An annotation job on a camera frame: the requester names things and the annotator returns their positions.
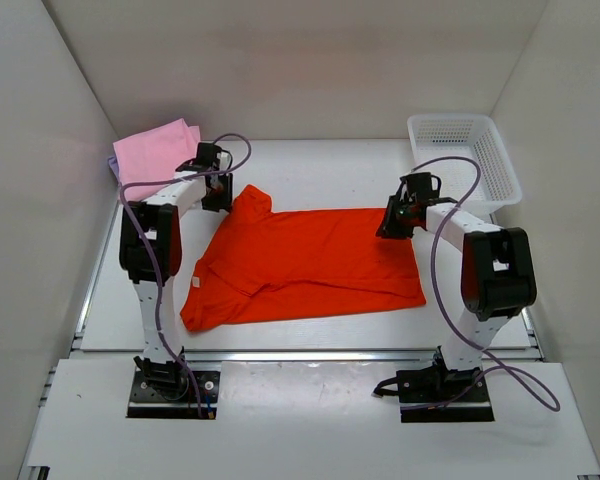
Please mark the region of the orange t shirt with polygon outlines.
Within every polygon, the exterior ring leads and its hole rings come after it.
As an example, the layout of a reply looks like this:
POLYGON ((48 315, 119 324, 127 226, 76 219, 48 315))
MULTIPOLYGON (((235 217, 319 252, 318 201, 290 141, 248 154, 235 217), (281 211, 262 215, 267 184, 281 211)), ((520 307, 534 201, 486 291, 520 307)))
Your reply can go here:
POLYGON ((185 328, 424 306, 411 241, 376 234, 384 213, 276 212, 267 193, 246 186, 195 264, 180 311, 185 328))

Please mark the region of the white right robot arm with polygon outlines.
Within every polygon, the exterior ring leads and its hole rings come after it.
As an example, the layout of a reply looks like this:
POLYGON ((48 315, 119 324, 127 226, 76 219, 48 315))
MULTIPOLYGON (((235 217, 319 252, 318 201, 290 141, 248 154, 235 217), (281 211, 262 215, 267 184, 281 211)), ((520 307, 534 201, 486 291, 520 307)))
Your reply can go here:
POLYGON ((411 238, 417 228, 461 253, 460 295, 464 309, 448 322, 452 336, 440 348, 449 372, 471 372, 495 335, 513 317, 533 304, 537 287, 529 240, 521 228, 502 228, 440 195, 441 179, 429 172, 400 179, 391 195, 376 235, 411 238))

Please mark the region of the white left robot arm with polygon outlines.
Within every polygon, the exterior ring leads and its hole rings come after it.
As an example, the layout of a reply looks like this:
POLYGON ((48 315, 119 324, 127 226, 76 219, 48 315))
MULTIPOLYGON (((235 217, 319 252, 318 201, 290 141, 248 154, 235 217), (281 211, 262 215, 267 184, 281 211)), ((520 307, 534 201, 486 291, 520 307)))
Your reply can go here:
POLYGON ((120 200, 119 262, 138 297, 144 330, 138 366, 182 366, 173 299, 183 257, 180 222, 197 205, 212 212, 232 210, 233 155, 216 141, 202 142, 171 179, 122 185, 120 200))

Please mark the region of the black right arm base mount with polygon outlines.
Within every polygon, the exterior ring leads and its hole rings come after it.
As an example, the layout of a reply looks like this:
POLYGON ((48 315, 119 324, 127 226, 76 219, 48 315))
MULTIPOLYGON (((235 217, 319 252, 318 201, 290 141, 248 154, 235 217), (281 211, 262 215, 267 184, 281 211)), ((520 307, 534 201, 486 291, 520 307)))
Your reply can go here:
POLYGON ((488 423, 495 420, 480 366, 452 370, 441 349, 425 368, 397 370, 373 390, 378 398, 396 397, 402 423, 488 423))

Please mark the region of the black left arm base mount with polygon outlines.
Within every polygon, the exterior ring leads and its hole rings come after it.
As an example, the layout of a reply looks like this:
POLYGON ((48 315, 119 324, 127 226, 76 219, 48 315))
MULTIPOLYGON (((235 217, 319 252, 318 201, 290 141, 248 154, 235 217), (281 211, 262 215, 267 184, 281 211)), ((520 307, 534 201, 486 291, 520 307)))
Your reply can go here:
POLYGON ((220 393, 219 370, 194 370, 197 382, 173 361, 134 358, 135 371, 126 417, 131 419, 215 420, 220 393))

